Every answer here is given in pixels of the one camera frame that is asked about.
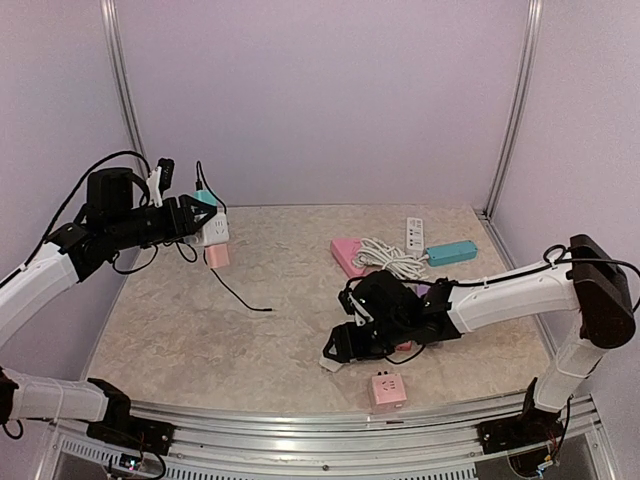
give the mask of white power plug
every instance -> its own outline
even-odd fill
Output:
[[[195,235],[185,237],[185,243],[194,247],[221,245],[229,241],[229,224],[227,215],[219,212],[209,220]]]

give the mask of white coiled cable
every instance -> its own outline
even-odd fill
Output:
[[[353,259],[358,268],[381,267],[393,273],[400,280],[425,280],[425,262],[428,255],[415,258],[398,247],[392,247],[379,238],[363,238],[360,250]]]

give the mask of socket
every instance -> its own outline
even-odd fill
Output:
[[[407,254],[420,258],[424,255],[424,226],[421,218],[407,217],[406,235],[405,250]]]
[[[198,233],[185,237],[184,241],[194,247],[208,247],[227,243],[229,241],[227,216],[223,212],[217,213]]]

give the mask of power strip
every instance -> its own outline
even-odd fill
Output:
[[[424,229],[421,218],[407,217],[406,251],[415,258],[424,255]]]

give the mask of pink power strip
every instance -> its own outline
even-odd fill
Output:
[[[353,259],[358,250],[360,250],[359,238],[334,238],[331,240],[331,254],[349,278],[364,275],[364,268],[357,268],[353,265]]]

